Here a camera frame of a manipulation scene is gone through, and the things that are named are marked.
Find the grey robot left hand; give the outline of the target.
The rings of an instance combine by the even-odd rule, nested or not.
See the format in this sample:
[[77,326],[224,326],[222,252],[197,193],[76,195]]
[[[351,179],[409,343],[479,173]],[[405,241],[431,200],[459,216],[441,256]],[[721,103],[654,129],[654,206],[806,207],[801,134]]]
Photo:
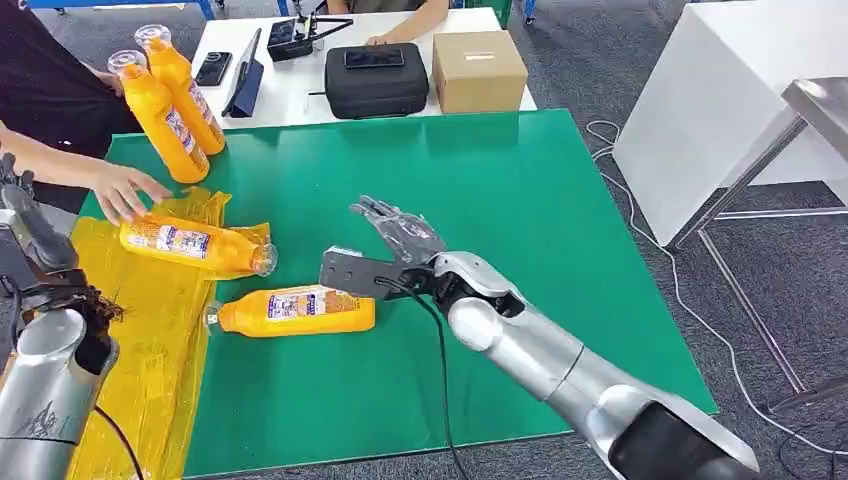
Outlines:
[[56,231],[34,198],[31,170],[18,175],[16,157],[1,158],[1,223],[11,227],[23,253],[46,273],[74,269],[78,255],[66,235]]

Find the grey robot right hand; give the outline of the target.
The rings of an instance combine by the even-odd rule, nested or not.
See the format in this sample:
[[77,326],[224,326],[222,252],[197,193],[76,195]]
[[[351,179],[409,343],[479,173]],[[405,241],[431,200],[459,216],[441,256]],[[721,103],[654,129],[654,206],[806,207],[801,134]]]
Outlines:
[[364,217],[392,251],[397,262],[419,265],[446,250],[442,238],[425,218],[382,200],[361,195],[349,210]]

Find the person's right hand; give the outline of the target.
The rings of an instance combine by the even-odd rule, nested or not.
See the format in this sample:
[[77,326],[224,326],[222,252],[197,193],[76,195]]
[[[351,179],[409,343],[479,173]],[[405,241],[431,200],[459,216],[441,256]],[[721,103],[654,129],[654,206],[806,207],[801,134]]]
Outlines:
[[106,219],[116,226],[132,223],[149,213],[139,197],[140,192],[155,204],[172,197],[172,192],[150,175],[104,161],[95,168],[88,188],[95,195]]

